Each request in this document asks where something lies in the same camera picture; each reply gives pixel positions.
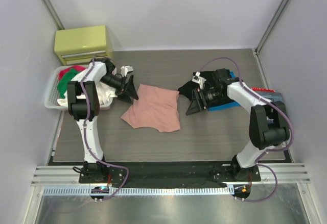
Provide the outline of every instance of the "black cloth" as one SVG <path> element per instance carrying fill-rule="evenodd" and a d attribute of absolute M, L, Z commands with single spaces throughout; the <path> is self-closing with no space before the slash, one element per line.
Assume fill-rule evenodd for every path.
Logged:
<path fill-rule="evenodd" d="M 201 72 L 201 77 L 205 78 L 206 81 L 204 83 L 205 88 L 214 87 L 215 80 L 213 77 L 214 71 L 203 71 Z M 188 81 L 186 84 L 178 88 L 179 94 L 186 96 L 190 101 L 192 101 L 192 91 L 196 88 L 199 88 L 199 84 L 192 82 L 192 80 Z"/>

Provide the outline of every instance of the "green cloth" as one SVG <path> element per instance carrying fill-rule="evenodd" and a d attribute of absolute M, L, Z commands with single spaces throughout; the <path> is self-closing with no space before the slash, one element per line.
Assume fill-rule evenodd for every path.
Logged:
<path fill-rule="evenodd" d="M 61 78 L 57 85 L 57 89 L 60 93 L 60 98 L 65 98 L 65 92 L 67 91 L 67 84 L 73 79 L 79 72 L 76 69 L 71 68 L 65 75 Z"/>

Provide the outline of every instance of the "yellow box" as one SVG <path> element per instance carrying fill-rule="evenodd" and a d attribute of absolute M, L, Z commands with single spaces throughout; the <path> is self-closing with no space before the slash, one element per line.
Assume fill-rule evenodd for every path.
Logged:
<path fill-rule="evenodd" d="M 113 58 L 113 49 L 106 25 L 58 30 L 55 53 L 63 65 L 89 62 L 94 55 Z"/>

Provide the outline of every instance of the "white plastic basket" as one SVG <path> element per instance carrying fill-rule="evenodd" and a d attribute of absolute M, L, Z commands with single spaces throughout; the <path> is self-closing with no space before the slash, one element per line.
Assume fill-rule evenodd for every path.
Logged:
<path fill-rule="evenodd" d="M 45 100 L 44 100 L 44 106 L 46 108 L 51 108 L 51 109 L 59 109 L 59 110 L 68 110 L 68 108 L 63 107 L 58 104 L 57 99 L 60 98 L 59 91 L 57 89 L 57 85 L 59 83 L 58 79 L 58 73 L 66 68 L 69 68 L 71 66 L 61 66 L 56 68 L 54 73 L 52 74 L 52 77 L 50 79 L 50 82 L 48 83 L 48 86 L 46 88 L 45 92 Z M 100 109 L 106 110 L 110 108 L 110 105 L 112 103 L 112 98 L 109 100 L 108 103 L 100 105 Z"/>

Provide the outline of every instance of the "red object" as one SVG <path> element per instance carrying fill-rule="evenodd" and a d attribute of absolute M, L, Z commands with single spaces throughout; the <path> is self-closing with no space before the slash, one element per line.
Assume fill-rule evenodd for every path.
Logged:
<path fill-rule="evenodd" d="M 60 72 L 58 73 L 58 79 L 61 80 L 62 77 L 63 77 L 67 72 L 69 72 L 69 70 L 70 70 L 71 68 L 75 69 L 77 72 L 81 72 L 81 71 L 83 71 L 83 70 L 86 69 L 85 67 L 82 67 L 82 66 L 79 66 L 79 65 L 75 65 L 75 66 L 72 66 L 72 67 L 66 68 L 66 69 L 64 69 L 64 70 L 62 70 L 62 71 L 60 71 Z"/>
<path fill-rule="evenodd" d="M 252 90 L 254 90 L 254 91 L 275 92 L 274 90 L 265 89 L 265 88 L 257 88 L 257 87 L 252 87 Z"/>

